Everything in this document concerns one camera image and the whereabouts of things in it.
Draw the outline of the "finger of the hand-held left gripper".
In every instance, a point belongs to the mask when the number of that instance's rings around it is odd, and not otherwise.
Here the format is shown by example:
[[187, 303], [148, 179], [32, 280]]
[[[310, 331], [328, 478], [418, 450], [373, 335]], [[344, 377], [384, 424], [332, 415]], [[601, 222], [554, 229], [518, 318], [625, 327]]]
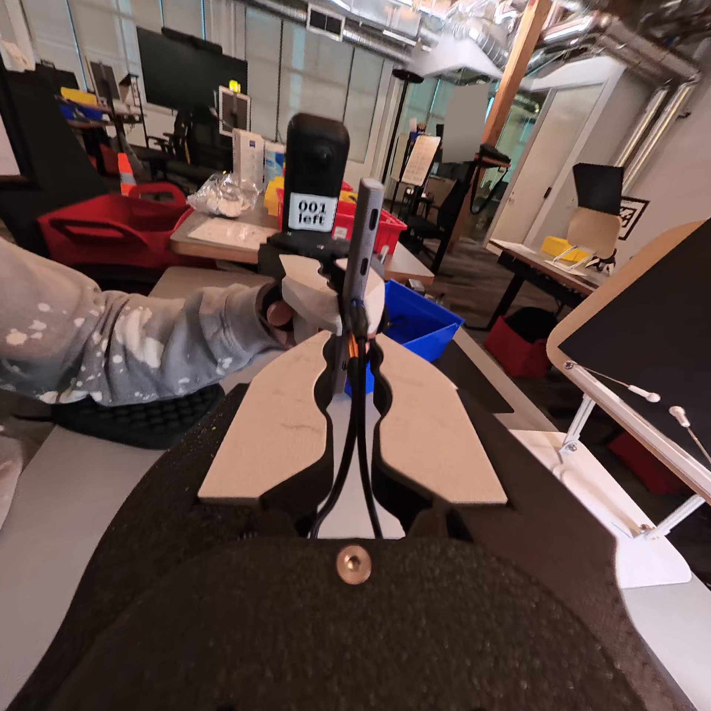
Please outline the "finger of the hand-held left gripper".
[[296, 254], [280, 254], [280, 262], [284, 270], [281, 294], [294, 312], [295, 343], [303, 343], [320, 331], [342, 336], [338, 295], [321, 273], [321, 263]]
[[385, 308], [385, 280], [372, 267], [369, 269], [363, 304], [368, 321], [368, 336], [374, 336], [379, 328]]

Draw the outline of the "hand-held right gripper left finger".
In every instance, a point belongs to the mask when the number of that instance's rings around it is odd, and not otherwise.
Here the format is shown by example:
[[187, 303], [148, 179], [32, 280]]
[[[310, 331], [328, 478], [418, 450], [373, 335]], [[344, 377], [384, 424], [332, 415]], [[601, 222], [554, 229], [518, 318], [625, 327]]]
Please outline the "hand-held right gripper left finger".
[[266, 364], [252, 379], [204, 478], [203, 503], [248, 505], [316, 465], [332, 451], [331, 401], [318, 404], [316, 386], [328, 375], [320, 331]]

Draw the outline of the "blue plastic bin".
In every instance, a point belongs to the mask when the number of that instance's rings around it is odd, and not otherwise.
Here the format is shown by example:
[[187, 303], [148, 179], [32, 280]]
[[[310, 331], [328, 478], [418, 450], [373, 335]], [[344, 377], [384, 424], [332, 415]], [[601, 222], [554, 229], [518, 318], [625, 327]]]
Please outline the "blue plastic bin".
[[384, 287], [382, 332], [428, 362], [439, 359], [464, 320], [395, 280]]

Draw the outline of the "person's left forearm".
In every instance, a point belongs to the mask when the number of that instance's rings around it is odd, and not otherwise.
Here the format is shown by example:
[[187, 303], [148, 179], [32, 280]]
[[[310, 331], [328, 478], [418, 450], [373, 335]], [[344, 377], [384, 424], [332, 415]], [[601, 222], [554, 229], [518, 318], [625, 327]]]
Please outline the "person's left forearm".
[[88, 276], [1, 240], [1, 389], [45, 404], [172, 399], [283, 348], [266, 310], [273, 282], [184, 299], [103, 291]]

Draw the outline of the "person's left hand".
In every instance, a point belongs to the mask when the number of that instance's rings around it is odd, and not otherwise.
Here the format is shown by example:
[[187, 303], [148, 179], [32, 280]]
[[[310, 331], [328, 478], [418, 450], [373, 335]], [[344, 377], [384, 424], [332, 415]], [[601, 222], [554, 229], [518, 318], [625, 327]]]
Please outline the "person's left hand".
[[273, 339], [285, 349], [296, 345], [294, 310], [282, 300], [271, 303], [266, 310], [267, 327]]

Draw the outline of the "flip chart whiteboard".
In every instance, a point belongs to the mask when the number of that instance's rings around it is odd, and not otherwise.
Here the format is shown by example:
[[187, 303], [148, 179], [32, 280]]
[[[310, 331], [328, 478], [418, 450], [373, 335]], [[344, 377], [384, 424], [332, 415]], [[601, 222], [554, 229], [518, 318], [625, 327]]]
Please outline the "flip chart whiteboard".
[[417, 135], [401, 173], [400, 182], [421, 188], [430, 174], [440, 143], [438, 136]]

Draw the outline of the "wooden side table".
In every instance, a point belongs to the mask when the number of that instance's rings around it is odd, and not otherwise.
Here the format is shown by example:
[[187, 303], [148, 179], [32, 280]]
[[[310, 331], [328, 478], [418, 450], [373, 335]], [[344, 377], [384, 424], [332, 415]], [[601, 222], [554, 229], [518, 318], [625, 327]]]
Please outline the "wooden side table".
[[[210, 219], [211, 217], [206, 214], [191, 212], [171, 235], [171, 251], [183, 256], [235, 262], [250, 267], [257, 264], [258, 247], [231, 247], [194, 240], [191, 237], [192, 231]], [[268, 227], [274, 232], [279, 228], [278, 218], [271, 216], [263, 206], [258, 206], [248, 214], [242, 215], [237, 221]], [[397, 244], [393, 254], [386, 256], [384, 268], [387, 280], [396, 280], [404, 284], [409, 279], [415, 279], [421, 281], [425, 287], [430, 287], [434, 282], [434, 274], [430, 269], [400, 243]]]

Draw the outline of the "red fabric bag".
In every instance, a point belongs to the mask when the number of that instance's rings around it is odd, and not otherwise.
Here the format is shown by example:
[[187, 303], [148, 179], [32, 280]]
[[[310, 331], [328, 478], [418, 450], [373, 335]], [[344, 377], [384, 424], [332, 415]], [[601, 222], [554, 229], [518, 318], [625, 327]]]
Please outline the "red fabric bag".
[[484, 349], [510, 378], [545, 379], [551, 362], [547, 339], [557, 324], [553, 312], [523, 307], [498, 316], [484, 342]]
[[627, 432], [614, 435], [607, 449], [653, 495], [690, 495], [688, 484]]

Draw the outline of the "black honeycomb wrist pad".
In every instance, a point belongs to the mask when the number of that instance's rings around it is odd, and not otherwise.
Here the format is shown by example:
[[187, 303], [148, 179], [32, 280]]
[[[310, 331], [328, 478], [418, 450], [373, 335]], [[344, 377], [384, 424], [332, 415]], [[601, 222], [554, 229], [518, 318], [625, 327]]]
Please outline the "black honeycomb wrist pad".
[[90, 398], [50, 407], [51, 421], [58, 427], [98, 440], [147, 450], [176, 446], [225, 398], [221, 385], [169, 400], [101, 406]]

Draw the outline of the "black floor lamp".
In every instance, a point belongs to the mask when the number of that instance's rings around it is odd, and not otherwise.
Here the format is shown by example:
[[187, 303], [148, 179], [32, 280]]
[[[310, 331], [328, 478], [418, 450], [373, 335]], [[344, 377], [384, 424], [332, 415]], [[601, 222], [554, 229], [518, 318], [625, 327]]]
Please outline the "black floor lamp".
[[395, 143], [399, 131], [399, 126], [400, 126], [400, 120], [401, 116], [403, 113], [403, 108], [404, 108], [404, 103], [407, 98], [407, 91], [410, 87], [411, 84], [421, 84], [424, 80], [424, 78], [404, 67], [398, 67], [397, 69], [393, 70], [393, 77], [396, 80], [399, 80], [401, 82], [401, 91], [400, 91], [400, 98], [399, 98], [399, 103], [397, 105], [397, 111], [395, 113], [395, 119], [393, 121], [393, 127], [390, 132], [390, 140], [387, 145], [387, 152], [386, 152], [386, 157], [385, 161], [383, 163], [383, 174], [382, 174], [382, 183], [384, 185], [387, 184], [387, 179], [389, 175], [389, 167], [390, 167], [390, 161], [393, 156], [393, 151], [395, 148]]

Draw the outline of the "black panel on white stand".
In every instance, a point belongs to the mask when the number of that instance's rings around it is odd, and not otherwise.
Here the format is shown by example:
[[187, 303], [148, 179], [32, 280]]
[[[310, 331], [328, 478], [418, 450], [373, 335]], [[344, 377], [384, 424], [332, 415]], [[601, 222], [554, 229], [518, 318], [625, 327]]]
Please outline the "black panel on white stand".
[[[689, 582], [667, 536], [710, 503], [710, 220], [646, 244], [553, 329], [547, 355], [581, 405], [565, 435], [514, 435], [613, 535], [622, 590]], [[596, 473], [580, 441], [595, 407], [692, 490], [659, 524]]]

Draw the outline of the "small black panel stand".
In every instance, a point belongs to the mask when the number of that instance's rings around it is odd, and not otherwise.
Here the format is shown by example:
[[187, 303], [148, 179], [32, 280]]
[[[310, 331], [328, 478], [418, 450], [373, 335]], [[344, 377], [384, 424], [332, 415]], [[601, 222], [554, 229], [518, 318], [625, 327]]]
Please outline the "small black panel stand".
[[578, 163], [573, 166], [573, 179], [577, 206], [567, 227], [566, 240], [571, 247], [588, 254], [586, 266], [612, 275], [622, 228], [624, 167]]

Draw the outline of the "small framed marker sign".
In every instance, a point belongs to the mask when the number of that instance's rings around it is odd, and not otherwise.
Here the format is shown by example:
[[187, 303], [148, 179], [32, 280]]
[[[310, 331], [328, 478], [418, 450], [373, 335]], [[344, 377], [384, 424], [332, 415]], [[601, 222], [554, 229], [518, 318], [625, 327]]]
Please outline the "small framed marker sign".
[[621, 226], [618, 233], [618, 241], [624, 242], [628, 239], [650, 202], [650, 200], [643, 198], [633, 198], [625, 195], [621, 197], [619, 209]]

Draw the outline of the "red handled tote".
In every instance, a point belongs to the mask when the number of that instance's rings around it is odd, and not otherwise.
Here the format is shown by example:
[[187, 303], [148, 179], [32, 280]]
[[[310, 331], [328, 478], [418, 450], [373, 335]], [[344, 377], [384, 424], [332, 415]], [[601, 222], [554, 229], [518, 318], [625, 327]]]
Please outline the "red handled tote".
[[126, 266], [165, 271], [181, 264], [171, 237], [193, 213], [172, 183], [134, 185], [37, 219], [50, 258], [68, 267]]

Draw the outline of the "wooden post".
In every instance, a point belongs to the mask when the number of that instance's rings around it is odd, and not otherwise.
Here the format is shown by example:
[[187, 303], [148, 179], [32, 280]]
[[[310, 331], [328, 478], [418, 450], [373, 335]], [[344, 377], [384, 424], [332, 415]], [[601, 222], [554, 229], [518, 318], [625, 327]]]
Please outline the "wooden post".
[[538, 43], [551, 1], [529, 1], [523, 12], [508, 62], [486, 120], [481, 143], [495, 147], [507, 122], [515, 96], [525, 76], [528, 62]]

